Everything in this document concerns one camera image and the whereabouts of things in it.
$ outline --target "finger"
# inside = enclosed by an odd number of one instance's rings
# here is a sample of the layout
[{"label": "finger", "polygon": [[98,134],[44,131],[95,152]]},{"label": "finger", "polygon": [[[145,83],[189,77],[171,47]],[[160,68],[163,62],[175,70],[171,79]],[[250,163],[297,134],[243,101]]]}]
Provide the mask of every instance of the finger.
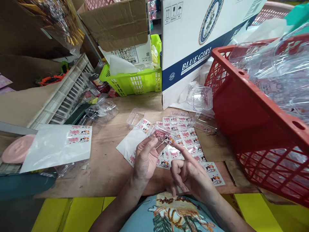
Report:
[{"label": "finger", "polygon": [[145,147],[143,148],[143,150],[141,151],[141,153],[139,154],[142,158],[146,158],[148,156],[148,154],[150,153],[151,149],[154,148],[156,146],[156,144],[158,143],[158,139],[157,138],[149,138],[150,141],[148,141],[148,143],[145,144]]},{"label": "finger", "polygon": [[188,152],[188,150],[184,146],[176,142],[174,142],[172,146],[177,150],[179,150],[179,152],[183,155],[185,160],[190,161],[196,168],[203,170],[203,167],[200,165],[200,163],[196,159],[194,159],[191,153]]},{"label": "finger", "polygon": [[157,147],[157,152],[160,153],[161,151],[163,151],[163,149],[166,147],[166,143],[161,144],[159,147]]},{"label": "finger", "polygon": [[188,175],[195,179],[199,184],[203,185],[205,182],[205,179],[201,175],[200,171],[191,163],[187,164],[188,168]]},{"label": "finger", "polygon": [[184,165],[184,161],[180,159],[174,159],[171,162],[171,174],[172,177],[175,181],[175,183],[181,188],[181,189],[186,189],[185,185],[183,183],[182,177],[180,176],[181,173],[181,168]]},{"label": "finger", "polygon": [[184,146],[176,142],[174,142],[172,146],[180,151],[180,153],[183,155],[185,160],[195,160],[193,156],[190,154],[190,152],[188,152],[188,150]]},{"label": "finger", "polygon": [[151,138],[150,137],[147,137],[146,139],[144,139],[143,141],[141,141],[140,143],[139,143],[139,145],[138,146],[145,146],[149,141],[151,140]]}]

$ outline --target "box label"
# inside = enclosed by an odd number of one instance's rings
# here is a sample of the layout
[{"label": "box label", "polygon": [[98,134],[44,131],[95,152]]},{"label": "box label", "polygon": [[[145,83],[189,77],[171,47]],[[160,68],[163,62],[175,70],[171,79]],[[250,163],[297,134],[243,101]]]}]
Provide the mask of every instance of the box label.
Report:
[{"label": "box label", "polygon": [[210,58],[213,48],[226,46],[230,42],[232,36],[235,36],[235,32],[239,31],[239,29],[245,24],[250,25],[256,16],[257,15],[251,17],[247,21],[242,22],[229,32],[211,41],[207,45],[201,47],[170,67],[162,70],[162,91],[166,90],[188,74],[192,73],[195,69],[202,66]]},{"label": "box label", "polygon": [[118,56],[132,64],[139,63],[135,46],[117,50]]}]

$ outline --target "plastic wrap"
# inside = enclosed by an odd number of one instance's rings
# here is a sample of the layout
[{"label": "plastic wrap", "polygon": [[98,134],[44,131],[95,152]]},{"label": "plastic wrap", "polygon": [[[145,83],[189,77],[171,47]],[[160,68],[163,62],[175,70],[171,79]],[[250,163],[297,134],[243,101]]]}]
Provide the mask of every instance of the plastic wrap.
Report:
[{"label": "plastic wrap", "polygon": [[80,54],[85,34],[71,0],[18,1],[32,15],[40,16],[43,29],[71,54]]}]

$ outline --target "yellow surface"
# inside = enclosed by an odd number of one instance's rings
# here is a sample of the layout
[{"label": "yellow surface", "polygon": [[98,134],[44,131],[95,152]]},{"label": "yellow surface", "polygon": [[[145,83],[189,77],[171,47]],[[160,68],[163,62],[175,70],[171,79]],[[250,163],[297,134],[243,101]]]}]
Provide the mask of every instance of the yellow surface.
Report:
[{"label": "yellow surface", "polygon": [[257,232],[282,232],[274,215],[259,193],[235,194],[245,221]]},{"label": "yellow surface", "polygon": [[69,199],[46,199],[31,232],[57,232]]},{"label": "yellow surface", "polygon": [[106,209],[106,207],[112,203],[113,200],[115,200],[116,197],[105,197],[104,198],[104,203],[103,203],[103,208],[102,211]]},{"label": "yellow surface", "polygon": [[284,232],[309,231],[309,209],[299,205],[274,205],[263,199]]},{"label": "yellow surface", "polygon": [[63,232],[88,232],[102,212],[104,198],[74,198]]}]

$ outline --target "plastic lid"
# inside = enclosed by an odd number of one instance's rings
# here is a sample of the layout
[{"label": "plastic lid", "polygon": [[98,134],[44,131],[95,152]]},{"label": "plastic lid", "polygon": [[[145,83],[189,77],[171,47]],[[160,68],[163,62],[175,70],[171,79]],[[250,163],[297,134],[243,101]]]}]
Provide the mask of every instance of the plastic lid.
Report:
[{"label": "plastic lid", "polygon": [[2,154],[3,162],[14,164],[23,163],[34,138],[34,134],[25,135],[11,143]]}]

